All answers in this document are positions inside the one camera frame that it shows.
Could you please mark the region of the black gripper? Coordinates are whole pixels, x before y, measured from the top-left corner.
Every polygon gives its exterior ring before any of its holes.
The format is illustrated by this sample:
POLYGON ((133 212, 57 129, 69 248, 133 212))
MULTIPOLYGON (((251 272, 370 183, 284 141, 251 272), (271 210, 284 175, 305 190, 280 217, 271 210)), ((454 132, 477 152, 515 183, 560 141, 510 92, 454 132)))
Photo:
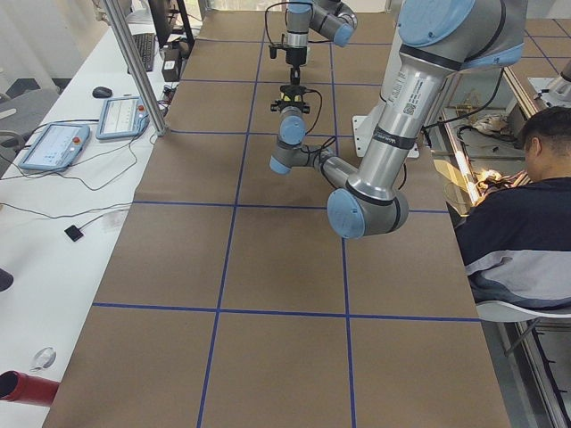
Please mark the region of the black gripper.
POLYGON ((306 64, 306 47, 288 46, 285 49, 285 61, 292 66, 290 69, 290 84, 300 85, 300 68, 306 64))
POLYGON ((309 92, 309 89, 305 86, 297 86, 302 90, 302 100, 300 102, 286 102, 281 99, 281 91, 279 98, 270 105, 271 111, 282 111, 286 107, 294 107, 298 109, 300 112, 310 112, 310 106, 304 101, 303 97, 305 94, 309 92))

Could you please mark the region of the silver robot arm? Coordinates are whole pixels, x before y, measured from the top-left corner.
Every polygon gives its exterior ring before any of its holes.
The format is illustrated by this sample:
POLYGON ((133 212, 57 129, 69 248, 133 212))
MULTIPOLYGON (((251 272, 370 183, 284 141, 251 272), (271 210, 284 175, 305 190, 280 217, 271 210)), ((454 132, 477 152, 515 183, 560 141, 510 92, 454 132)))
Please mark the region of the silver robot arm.
POLYGON ((289 2, 281 48, 291 73, 272 105, 281 122, 270 168, 278 174, 295 167, 317 169, 334 188, 327 215, 344 238, 397 230, 407 219, 409 205, 395 181, 445 79, 516 63, 523 52, 526 12, 524 1, 403 2, 393 41, 399 70, 385 79, 385 100, 373 115, 367 150, 353 167, 328 149, 303 142, 307 129, 302 116, 308 107, 300 67, 310 31, 344 46, 356 29, 356 17, 340 1, 289 2))
POLYGON ((344 47, 358 27, 356 14, 343 1, 288 1, 286 15, 285 61, 291 66, 291 85, 300 84, 311 29, 344 47))

